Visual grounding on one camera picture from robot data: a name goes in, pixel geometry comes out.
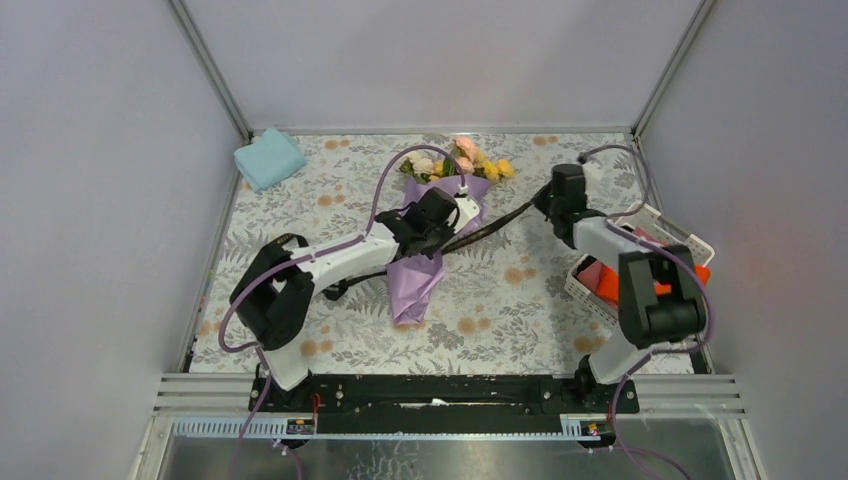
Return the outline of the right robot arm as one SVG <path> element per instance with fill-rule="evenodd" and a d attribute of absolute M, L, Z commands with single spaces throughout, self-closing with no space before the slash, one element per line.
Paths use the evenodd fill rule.
<path fill-rule="evenodd" d="M 575 402 L 597 412 L 613 398 L 613 387 L 656 353 L 700 334 L 710 323 L 703 283 L 690 249 L 660 245 L 614 224 L 588 206 L 582 166 L 560 164 L 534 198 L 554 235 L 618 276 L 619 330 L 575 373 Z"/>

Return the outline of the yellow fake flower stem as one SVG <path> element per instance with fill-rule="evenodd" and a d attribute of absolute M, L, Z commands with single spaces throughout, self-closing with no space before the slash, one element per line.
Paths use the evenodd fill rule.
<path fill-rule="evenodd" d="M 485 179 L 492 183 L 498 183 L 503 180 L 512 179 L 516 175 L 516 170 L 513 165 L 501 159 L 497 162 L 483 160 L 482 162 L 474 162 L 466 157 L 458 157 L 458 164 L 451 161 L 437 161 L 433 164 L 433 171 L 429 174 L 424 174 L 423 179 L 427 181 L 440 180 L 451 176 L 466 177 L 474 176 Z"/>

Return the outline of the pink fake flower stem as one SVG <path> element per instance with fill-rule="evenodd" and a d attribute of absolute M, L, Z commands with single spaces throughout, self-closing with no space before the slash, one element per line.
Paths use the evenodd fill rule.
<path fill-rule="evenodd" d="M 459 136 L 453 140 L 454 157 L 464 174 L 472 174 L 475 170 L 477 146 L 470 137 Z"/>

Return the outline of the white fake flower stem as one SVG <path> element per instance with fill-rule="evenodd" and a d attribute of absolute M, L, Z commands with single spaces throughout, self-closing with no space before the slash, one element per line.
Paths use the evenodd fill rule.
<path fill-rule="evenodd" d="M 441 178 L 442 162 L 433 160 L 421 151 L 413 151 L 402 157 L 398 171 L 414 183 L 424 185 Z"/>

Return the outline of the pink purple wrapping paper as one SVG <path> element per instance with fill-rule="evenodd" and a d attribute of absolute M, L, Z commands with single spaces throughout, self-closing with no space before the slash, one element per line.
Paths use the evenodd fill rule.
<path fill-rule="evenodd" d="M 457 192 L 460 176 L 449 176 L 426 184 L 409 178 L 404 189 L 403 204 L 420 200 L 426 191 L 439 188 L 450 195 Z M 479 214 L 460 232 L 461 236 L 483 226 L 486 215 L 484 195 L 493 183 L 474 175 L 466 176 L 468 194 L 480 206 Z M 444 276 L 443 258 L 436 254 L 433 259 L 425 255 L 399 259 L 387 267 L 387 283 L 390 296 L 392 321 L 395 326 L 420 325 L 424 321 L 432 291 Z"/>

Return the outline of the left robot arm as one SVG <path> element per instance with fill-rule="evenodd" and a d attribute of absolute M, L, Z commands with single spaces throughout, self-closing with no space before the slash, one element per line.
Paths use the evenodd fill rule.
<path fill-rule="evenodd" d="M 335 242 L 284 241 L 263 246 L 230 297 L 232 313 L 253 334 L 269 376 L 272 398 L 288 411 L 309 401 L 309 367 L 300 352 L 313 298 L 353 276 L 404 258 L 434 257 L 481 213 L 465 188 L 433 187 L 410 204 L 375 214 L 365 232 Z"/>

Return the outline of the black ribbon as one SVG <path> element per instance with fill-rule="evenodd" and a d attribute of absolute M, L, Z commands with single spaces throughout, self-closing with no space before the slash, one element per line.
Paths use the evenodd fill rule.
<path fill-rule="evenodd" d="M 447 255 L 456 252 L 457 250 L 464 248 L 468 245 L 481 241 L 494 233 L 503 229 L 506 225 L 516 220 L 521 214 L 526 212 L 531 206 L 533 206 L 533 201 L 528 201 L 521 206 L 519 206 L 516 210 L 509 212 L 501 217 L 498 217 L 496 220 L 490 222 L 489 224 L 480 227 L 476 230 L 473 230 L 471 233 L 460 237 L 458 240 L 455 240 L 449 244 L 447 244 L 443 250 L 442 254 Z M 292 240 L 298 243 L 299 247 L 308 246 L 308 241 L 302 235 L 296 235 L 294 233 L 285 233 L 281 236 L 278 236 L 273 240 L 273 243 L 277 243 L 280 245 L 286 245 Z M 382 271 L 376 271 L 374 273 L 369 273 L 366 275 L 360 275 L 355 277 L 349 277 L 346 279 L 342 279 L 337 283 L 331 284 L 325 290 L 321 291 L 321 294 L 330 301 L 337 301 L 342 296 L 344 296 L 347 291 L 366 280 L 370 280 L 373 278 L 384 277 L 387 275 L 387 271 L 383 269 Z"/>

